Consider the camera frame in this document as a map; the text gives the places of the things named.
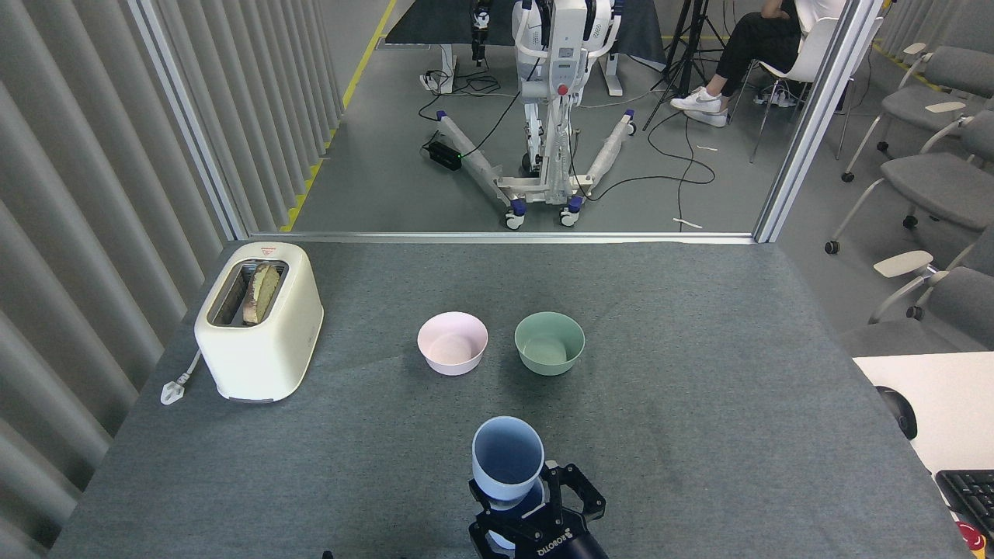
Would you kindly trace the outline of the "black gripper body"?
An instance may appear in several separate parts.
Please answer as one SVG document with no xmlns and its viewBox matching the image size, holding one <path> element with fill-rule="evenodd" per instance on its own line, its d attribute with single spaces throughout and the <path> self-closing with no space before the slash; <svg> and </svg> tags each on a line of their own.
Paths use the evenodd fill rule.
<svg viewBox="0 0 994 559">
<path fill-rule="evenodd" d="M 583 517 L 568 517 L 554 525 L 549 538 L 537 543 L 514 543 L 510 535 L 497 533 L 497 544 L 513 549 L 515 558 L 608 558 L 600 542 L 590 533 Z"/>
</svg>

